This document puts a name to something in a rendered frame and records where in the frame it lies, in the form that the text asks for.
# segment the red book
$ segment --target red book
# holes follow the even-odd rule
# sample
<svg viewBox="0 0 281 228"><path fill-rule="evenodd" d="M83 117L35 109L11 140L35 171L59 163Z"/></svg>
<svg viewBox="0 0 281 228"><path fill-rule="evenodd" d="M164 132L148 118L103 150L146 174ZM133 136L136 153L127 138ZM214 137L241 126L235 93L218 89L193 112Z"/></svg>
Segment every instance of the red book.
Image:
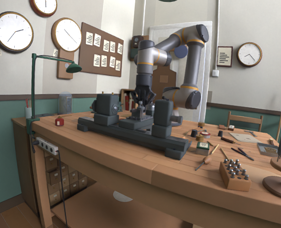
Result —
<svg viewBox="0 0 281 228"><path fill-rule="evenodd" d="M125 96L125 107L126 110L129 111L129 96Z"/></svg>

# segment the bulletin board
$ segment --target bulletin board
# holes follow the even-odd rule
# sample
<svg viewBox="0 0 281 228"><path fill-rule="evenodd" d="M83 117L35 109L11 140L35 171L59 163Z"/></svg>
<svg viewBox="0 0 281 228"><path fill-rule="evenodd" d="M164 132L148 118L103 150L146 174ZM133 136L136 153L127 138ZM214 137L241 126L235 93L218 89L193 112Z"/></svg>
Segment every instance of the bulletin board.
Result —
<svg viewBox="0 0 281 228"><path fill-rule="evenodd" d="M78 62L81 72L121 77L123 40L84 22L82 34Z"/></svg>

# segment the workbench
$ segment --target workbench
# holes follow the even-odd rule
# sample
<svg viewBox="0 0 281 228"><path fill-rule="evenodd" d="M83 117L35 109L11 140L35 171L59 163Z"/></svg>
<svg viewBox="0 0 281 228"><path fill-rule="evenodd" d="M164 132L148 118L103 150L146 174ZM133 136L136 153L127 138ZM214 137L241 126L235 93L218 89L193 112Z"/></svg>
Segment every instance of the workbench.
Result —
<svg viewBox="0 0 281 228"><path fill-rule="evenodd" d="M123 111L119 116L128 114L130 112ZM79 117L93 115L91 112L71 114L64 117L65 125L62 127L55 126L57 116L42 117L40 121L32 124L32 130L36 132L35 137L41 137L58 146L62 162L98 182L99 185L93 192L99 191L103 186L118 191L141 205L204 228L228 225L235 228L281 228L281 198L269 193L262 184L264 177L281 176L281 172L270 165L271 157L260 155L255 143L239 142L239 147L254 158L254 161L251 161L231 150L231 147L236 148L236 145L220 140L217 136L218 126L206 124L203 130L211 133L211 138L204 141L210 141L214 146L219 144L219 147L212 155L212 162L195 171L204 156L195 154L197 141L190 137L191 131L186 136L186 139L192 141L191 147L179 161L165 157L163 151L91 131L77 130ZM197 123L183 121L181 126L172 128L171 135L182 138L185 132L196 128ZM230 131L223 132L225 138L233 140L229 135ZM237 128L234 133L250 135ZM269 144L270 135L261 132L255 134L262 143ZM225 188L219 173L220 162L225 158L220 151L221 147L230 159L239 159L243 168L247 169L247 174L252 180L249 192ZM31 153L31 158L40 218L44 228L52 228L44 151L37 146L35 149L36 153ZM68 205L74 205L76 209L74 197L66 202ZM65 220L62 205L52 211L62 221ZM74 210L67 209L67 216L69 227L75 228L77 226L73 224L74 218L68 211L73 213ZM91 215L92 213L89 213L85 219L91 221Z"/></svg>

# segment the lower shelf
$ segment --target lower shelf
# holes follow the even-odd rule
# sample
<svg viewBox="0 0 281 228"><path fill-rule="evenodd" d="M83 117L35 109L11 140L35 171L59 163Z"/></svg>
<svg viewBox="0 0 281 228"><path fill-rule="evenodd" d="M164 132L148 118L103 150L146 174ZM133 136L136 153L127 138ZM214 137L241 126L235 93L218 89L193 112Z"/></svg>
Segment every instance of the lower shelf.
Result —
<svg viewBox="0 0 281 228"><path fill-rule="evenodd" d="M66 215L70 228L192 228L192 224L165 214L135 200L119 202L113 190L99 183L67 199ZM52 212L66 222L64 206Z"/></svg>

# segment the wooden chair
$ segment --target wooden chair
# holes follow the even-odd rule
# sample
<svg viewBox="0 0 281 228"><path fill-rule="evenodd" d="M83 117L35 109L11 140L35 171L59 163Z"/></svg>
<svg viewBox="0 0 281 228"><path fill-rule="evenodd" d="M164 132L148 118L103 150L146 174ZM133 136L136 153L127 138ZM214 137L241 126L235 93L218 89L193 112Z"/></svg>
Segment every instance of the wooden chair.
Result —
<svg viewBox="0 0 281 228"><path fill-rule="evenodd" d="M231 112L229 111L229 113L228 113L228 120L227 120L227 127L229 127L229 122L231 120L247 122L247 123L253 123L253 124L254 123L255 124L259 124L259 132L260 132L261 128L262 128L262 123L263 123L263 116L261 115L261 118L257 119L257 118L239 116L239 115L231 115Z"/></svg>

